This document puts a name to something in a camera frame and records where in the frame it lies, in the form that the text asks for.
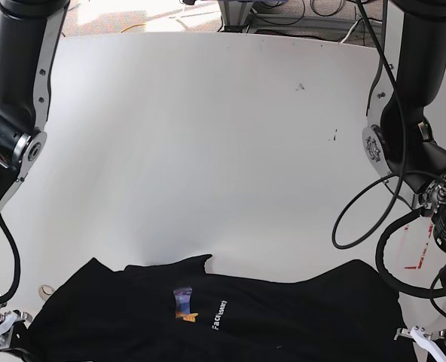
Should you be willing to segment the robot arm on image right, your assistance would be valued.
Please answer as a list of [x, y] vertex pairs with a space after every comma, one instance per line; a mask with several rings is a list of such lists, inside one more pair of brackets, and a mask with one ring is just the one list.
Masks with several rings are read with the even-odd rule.
[[[380, 236], [377, 270], [401, 293], [430, 302], [446, 299], [446, 264], [427, 288], [400, 281], [384, 264], [390, 236], [422, 216], [431, 219], [435, 242], [446, 253], [446, 149], [435, 141], [424, 113], [446, 70], [446, 1], [386, 1], [381, 31], [371, 37], [380, 60], [368, 96], [363, 146], [381, 180], [395, 179], [396, 191], [407, 186], [417, 203]], [[413, 327], [409, 336], [434, 360], [446, 361], [446, 329], [440, 342], [420, 327]]]

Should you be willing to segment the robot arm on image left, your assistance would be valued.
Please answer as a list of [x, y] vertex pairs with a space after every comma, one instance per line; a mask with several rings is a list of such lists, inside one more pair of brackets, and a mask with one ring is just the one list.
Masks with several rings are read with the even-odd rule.
[[[47, 141], [51, 73], [68, 1], [0, 1], [0, 228], [14, 258], [14, 276], [0, 295], [0, 309], [20, 285], [21, 261], [2, 210], [26, 181]], [[22, 360], [32, 354], [12, 340], [29, 315], [0, 313], [0, 352]]]

